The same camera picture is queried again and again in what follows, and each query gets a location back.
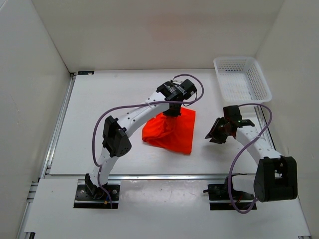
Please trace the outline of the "orange shorts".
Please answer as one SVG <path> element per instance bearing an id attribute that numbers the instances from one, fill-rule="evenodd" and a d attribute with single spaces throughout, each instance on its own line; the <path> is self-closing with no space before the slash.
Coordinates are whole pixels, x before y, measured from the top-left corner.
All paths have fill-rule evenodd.
<path id="1" fill-rule="evenodd" d="M 163 113 L 147 121 L 142 129 L 142 141 L 175 153 L 190 155 L 195 127 L 196 111 L 181 108 L 177 117 Z"/>

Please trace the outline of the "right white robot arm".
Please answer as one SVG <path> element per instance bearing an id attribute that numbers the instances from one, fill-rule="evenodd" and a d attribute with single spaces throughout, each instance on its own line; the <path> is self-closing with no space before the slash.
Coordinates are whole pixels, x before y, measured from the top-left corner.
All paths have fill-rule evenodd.
<path id="1" fill-rule="evenodd" d="M 260 202 L 294 200 L 298 195 L 297 163 L 291 156 L 283 156 L 273 149 L 254 123 L 242 118 L 238 105 L 223 108 L 223 117 L 217 118 L 206 138 L 224 144 L 233 137 L 243 145 L 235 156 L 225 179 L 224 194 L 234 200 L 241 193 L 253 195 Z M 233 173 L 234 166 L 247 151 L 257 164 L 255 174 Z"/>

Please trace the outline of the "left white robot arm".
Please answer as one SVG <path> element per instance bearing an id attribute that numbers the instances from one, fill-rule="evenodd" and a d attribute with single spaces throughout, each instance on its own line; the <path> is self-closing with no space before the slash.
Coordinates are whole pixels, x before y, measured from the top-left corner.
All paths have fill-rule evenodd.
<path id="1" fill-rule="evenodd" d="M 138 128 L 160 113 L 169 117 L 178 117 L 181 115 L 182 104 L 191 105 L 201 98 L 202 95 L 197 93 L 195 84 L 189 79 L 181 83 L 170 80 L 157 87 L 142 104 L 122 106 L 123 109 L 129 109 L 129 111 L 118 118 L 110 115 L 110 112 L 118 110 L 118 107 L 104 112 L 97 120 L 93 130 L 94 169 L 85 176 L 87 194 L 93 199 L 100 199 L 109 194 L 106 185 L 110 172 L 116 161 L 131 150 L 132 145 L 129 138 Z M 104 122 L 102 151 L 97 157 L 95 139 L 101 121 Z"/>

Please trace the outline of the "aluminium table rail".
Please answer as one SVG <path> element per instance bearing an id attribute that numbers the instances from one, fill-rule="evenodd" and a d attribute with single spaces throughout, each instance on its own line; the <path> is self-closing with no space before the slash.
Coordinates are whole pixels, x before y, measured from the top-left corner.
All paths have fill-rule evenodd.
<path id="1" fill-rule="evenodd" d="M 109 180 L 219 180 L 227 174 L 113 174 Z"/>

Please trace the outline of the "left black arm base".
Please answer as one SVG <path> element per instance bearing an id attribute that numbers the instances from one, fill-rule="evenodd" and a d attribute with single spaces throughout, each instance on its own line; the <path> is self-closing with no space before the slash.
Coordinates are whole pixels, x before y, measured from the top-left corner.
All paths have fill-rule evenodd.
<path id="1" fill-rule="evenodd" d="M 73 208 L 78 209 L 117 209 L 119 206 L 120 184 L 106 184 L 105 189 L 109 195 L 98 189 L 97 194 L 93 196 L 87 189 L 85 182 L 78 181 L 74 197 Z"/>

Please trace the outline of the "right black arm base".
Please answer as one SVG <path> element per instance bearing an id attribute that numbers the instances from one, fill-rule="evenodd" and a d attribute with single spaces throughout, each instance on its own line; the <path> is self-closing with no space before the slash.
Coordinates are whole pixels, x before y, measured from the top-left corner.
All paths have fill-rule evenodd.
<path id="1" fill-rule="evenodd" d="M 228 193 L 228 177 L 223 179 L 223 181 L 208 183 L 207 188 L 202 192 L 203 194 L 208 195 L 211 211 L 235 210 L 231 204 Z M 234 204 L 241 211 L 249 209 L 254 200 L 253 194 L 243 191 L 236 191 L 233 189 L 233 186 L 231 186 L 231 194 Z"/>

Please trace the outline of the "white plastic basket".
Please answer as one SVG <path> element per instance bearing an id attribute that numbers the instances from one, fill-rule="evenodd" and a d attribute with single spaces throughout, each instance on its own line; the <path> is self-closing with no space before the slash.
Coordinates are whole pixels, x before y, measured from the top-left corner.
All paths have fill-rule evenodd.
<path id="1" fill-rule="evenodd" d="M 240 105 L 271 101 L 272 93 L 255 58 L 217 57 L 213 63 L 225 103 Z"/>

